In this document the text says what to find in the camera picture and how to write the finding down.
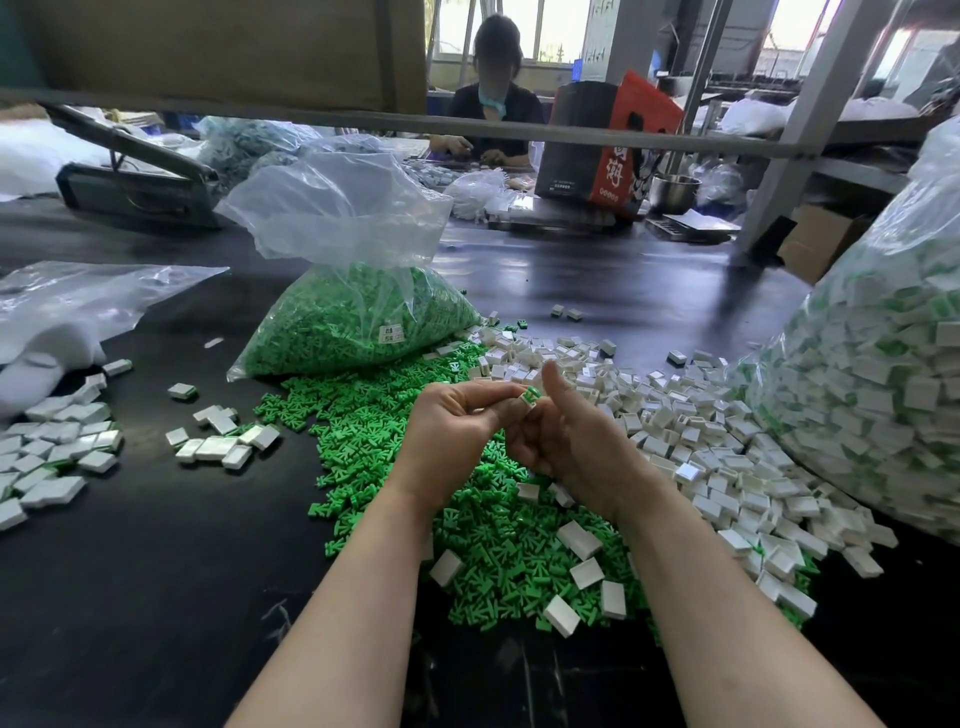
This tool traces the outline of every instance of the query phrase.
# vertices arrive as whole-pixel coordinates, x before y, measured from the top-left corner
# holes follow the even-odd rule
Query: black table
[[[640,227],[578,237],[451,224],[435,265],[481,313],[525,318],[534,335],[610,338],[621,366],[645,371],[663,366],[670,349],[742,355],[796,309],[804,284],[737,266],[731,254],[732,246],[659,241]],[[285,432],[270,457],[235,475],[179,467],[163,433],[212,403],[248,422],[261,395],[277,389],[227,384],[224,373],[306,264],[265,261],[236,229],[121,231],[53,200],[0,206],[0,272],[42,259],[231,270],[106,342],[110,358],[135,366],[106,395],[127,436],[119,468],[92,478],[69,507],[0,534],[0,725],[218,725],[327,568],[331,526],[306,517],[318,495],[316,444]],[[586,316],[551,319],[555,303]],[[205,350],[215,336],[226,341]],[[177,381],[200,389],[198,406],[166,395]],[[813,585],[820,608],[804,632],[891,725],[924,724],[958,707],[957,552],[905,526],[897,532],[900,548],[878,550],[880,579],[827,559]],[[435,585],[421,586],[406,724],[682,722],[642,623],[581,628],[568,641],[532,622],[481,635],[446,622],[445,604]]]

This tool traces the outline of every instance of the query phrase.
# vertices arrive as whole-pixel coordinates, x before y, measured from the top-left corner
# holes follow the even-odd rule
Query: label on bag
[[[380,327],[381,344],[399,344],[403,341],[403,326],[392,324],[387,327]]]

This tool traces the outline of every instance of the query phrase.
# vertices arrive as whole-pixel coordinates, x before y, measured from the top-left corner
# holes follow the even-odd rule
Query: forearm
[[[430,516],[392,485],[367,508],[229,728],[399,724]]]
[[[621,523],[691,728],[879,726],[672,485]]]

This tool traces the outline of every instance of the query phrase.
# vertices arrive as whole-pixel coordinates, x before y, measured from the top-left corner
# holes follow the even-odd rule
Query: person
[[[515,22],[504,15],[490,15],[481,23],[473,44],[473,67],[480,81],[457,90],[449,115],[545,123],[537,94],[514,83],[522,61],[520,30]],[[430,137],[430,151],[479,159],[491,167],[523,167],[530,163],[528,143],[515,139],[435,135]]]
[[[386,483],[228,728],[400,723],[424,538],[501,427],[518,462],[563,483],[626,539],[687,725],[881,726],[554,362],[543,384],[549,398],[533,410],[508,382],[423,390]]]

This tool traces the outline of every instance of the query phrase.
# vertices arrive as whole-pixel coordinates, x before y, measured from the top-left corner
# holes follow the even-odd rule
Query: dark shirt
[[[487,118],[483,115],[483,105],[480,104],[479,88],[480,84],[473,84],[458,89],[453,94],[453,101],[450,102],[449,115],[459,116],[462,119]],[[503,117],[503,121],[546,123],[540,99],[537,98],[537,94],[526,88],[510,84],[504,106],[507,108],[507,115]],[[480,155],[489,149],[499,149],[507,157],[519,157],[527,153],[527,142],[520,139],[487,139],[474,136],[469,136],[467,139],[473,145],[472,156],[475,159],[480,158]]]

